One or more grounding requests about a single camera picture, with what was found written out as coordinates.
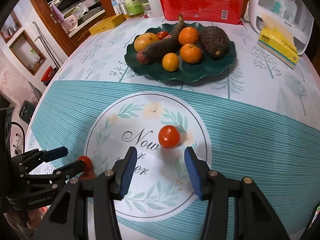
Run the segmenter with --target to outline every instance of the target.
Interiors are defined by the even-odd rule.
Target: plastic bottle
[[[148,0],[150,8],[151,8],[151,14],[154,17],[163,16],[163,10],[160,0]]]
[[[144,15],[140,0],[124,0],[124,3],[131,18],[138,18]]]

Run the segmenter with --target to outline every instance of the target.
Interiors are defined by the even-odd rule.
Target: yellow box
[[[120,23],[124,22],[122,14],[111,16],[107,19],[101,20],[93,25],[89,31],[91,35],[102,33],[117,27]]]

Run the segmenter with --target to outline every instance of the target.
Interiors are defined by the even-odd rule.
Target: green plate
[[[201,32],[204,28],[200,23],[186,24],[187,27],[194,27]],[[150,28],[146,33],[157,34],[160,31],[171,32],[174,25],[172,24],[162,24],[158,28]],[[228,53],[219,60],[213,60],[209,56],[203,53],[203,57],[200,62],[196,64],[188,64],[183,62],[180,69],[174,72],[166,71],[162,65],[155,62],[151,65],[142,65],[137,61],[137,52],[134,49],[133,43],[127,46],[127,53],[124,55],[124,59],[127,65],[138,75],[138,76],[148,76],[159,82],[166,82],[169,80],[180,80],[186,83],[191,83],[198,81],[205,76],[216,76],[221,74],[228,66],[232,65],[236,61],[236,47],[234,42],[229,41],[229,51]]]

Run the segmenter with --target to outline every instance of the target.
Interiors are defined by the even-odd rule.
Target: red bag
[[[241,24],[243,0],[161,0],[167,20],[178,20],[181,13],[185,20],[213,21]]]

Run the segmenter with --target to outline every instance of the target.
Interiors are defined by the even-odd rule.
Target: metal pole
[[[47,40],[45,39],[44,35],[42,34],[41,30],[39,29],[39,26],[37,25],[36,22],[32,22],[35,26],[36,29],[38,30],[39,36],[35,39],[35,41],[37,39],[40,39],[42,45],[44,46],[45,50],[47,51],[47,53],[49,54],[49,57],[52,59],[53,63],[58,67],[61,68],[61,65],[59,64],[59,62],[57,61],[57,59],[54,57],[53,53],[51,52],[50,49],[51,46],[49,45],[49,43],[47,42]]]

